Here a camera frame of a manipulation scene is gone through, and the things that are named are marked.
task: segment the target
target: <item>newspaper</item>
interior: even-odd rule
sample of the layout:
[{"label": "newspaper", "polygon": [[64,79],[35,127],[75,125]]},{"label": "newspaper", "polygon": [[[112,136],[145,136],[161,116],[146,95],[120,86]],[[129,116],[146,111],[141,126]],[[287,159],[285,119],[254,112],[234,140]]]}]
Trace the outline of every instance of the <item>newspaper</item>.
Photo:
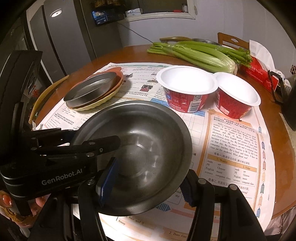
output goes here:
[{"label": "newspaper", "polygon": [[[168,64],[110,63],[97,72],[122,67],[125,75],[120,91],[109,101],[91,110],[77,112],[61,100],[37,129],[60,127],[78,129],[87,119],[112,104],[153,101],[169,107],[156,74]],[[195,113],[175,111],[187,125],[192,138],[190,168],[214,185],[236,184],[253,209],[262,229],[271,220],[275,200],[275,166],[269,134],[259,107],[252,108],[240,121],[222,114],[210,95],[204,108]],[[194,217],[194,208],[184,201],[180,188],[154,209],[134,216],[100,214],[108,237],[119,240],[185,241]],[[78,206],[74,214],[79,217]],[[211,240],[218,237],[220,204],[215,205]]]}]

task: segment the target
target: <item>round table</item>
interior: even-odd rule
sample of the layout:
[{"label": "round table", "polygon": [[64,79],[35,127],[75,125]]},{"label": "round table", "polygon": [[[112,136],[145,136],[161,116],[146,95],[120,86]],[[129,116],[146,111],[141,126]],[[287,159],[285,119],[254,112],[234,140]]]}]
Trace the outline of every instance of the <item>round table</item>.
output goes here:
[{"label": "round table", "polygon": [[[84,80],[103,66],[113,63],[129,62],[154,62],[166,63],[172,65],[189,65],[194,66],[183,60],[157,54],[149,54],[146,50],[149,45],[137,45],[124,47],[120,50],[111,52],[99,57],[80,70],[70,74],[57,90],[52,94],[43,106],[36,120],[36,124],[49,113],[49,111],[65,96],[73,85]],[[293,173],[296,171],[295,152],[292,148],[291,141],[284,122],[279,113],[281,108],[274,103],[272,95],[255,80],[243,73],[237,74],[239,77],[250,83],[261,97],[260,110],[265,120],[272,150],[274,152],[275,169],[276,169],[276,197],[274,204],[273,218],[281,215],[294,205],[296,205],[296,178]]]}]

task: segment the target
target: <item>red tissue box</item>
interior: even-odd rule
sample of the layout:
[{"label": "red tissue box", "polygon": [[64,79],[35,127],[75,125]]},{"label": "red tissue box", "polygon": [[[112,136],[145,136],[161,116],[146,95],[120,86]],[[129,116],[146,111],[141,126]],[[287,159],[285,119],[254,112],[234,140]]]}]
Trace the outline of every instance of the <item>red tissue box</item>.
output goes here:
[{"label": "red tissue box", "polygon": [[[261,63],[256,59],[253,58],[253,62],[251,63],[251,68],[246,66],[241,66],[241,70],[246,72],[252,79],[256,80],[259,84],[261,84],[265,89],[267,89],[271,93],[271,83],[268,78],[267,70],[265,70]],[[273,89],[276,90],[279,80],[274,76],[271,77]]]}]

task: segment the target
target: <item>window frame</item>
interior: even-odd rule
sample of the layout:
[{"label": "window frame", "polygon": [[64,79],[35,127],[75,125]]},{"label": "window frame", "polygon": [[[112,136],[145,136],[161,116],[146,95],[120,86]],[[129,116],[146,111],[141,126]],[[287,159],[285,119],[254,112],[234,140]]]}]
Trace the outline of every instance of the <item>window frame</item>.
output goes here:
[{"label": "window frame", "polygon": [[133,22],[143,19],[151,19],[151,18],[188,18],[195,19],[195,10],[194,10],[194,0],[187,0],[188,5],[188,13],[186,12],[154,12],[154,13],[146,13],[136,16],[126,17],[124,20],[120,20],[120,23],[124,22]]}]

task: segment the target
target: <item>red and white bowl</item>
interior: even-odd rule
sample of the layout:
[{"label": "red and white bowl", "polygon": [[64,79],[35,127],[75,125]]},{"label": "red and white bowl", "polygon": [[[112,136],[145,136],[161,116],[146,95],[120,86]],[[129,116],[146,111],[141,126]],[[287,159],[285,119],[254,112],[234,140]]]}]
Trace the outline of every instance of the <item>red and white bowl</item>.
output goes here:
[{"label": "red and white bowl", "polygon": [[209,94],[218,88],[212,74],[190,66],[164,68],[156,80],[163,86],[170,107],[185,113],[199,111]]},{"label": "red and white bowl", "polygon": [[214,73],[213,77],[219,86],[216,90],[216,106],[230,118],[240,119],[253,106],[260,105],[257,91],[240,77],[224,72]]}]

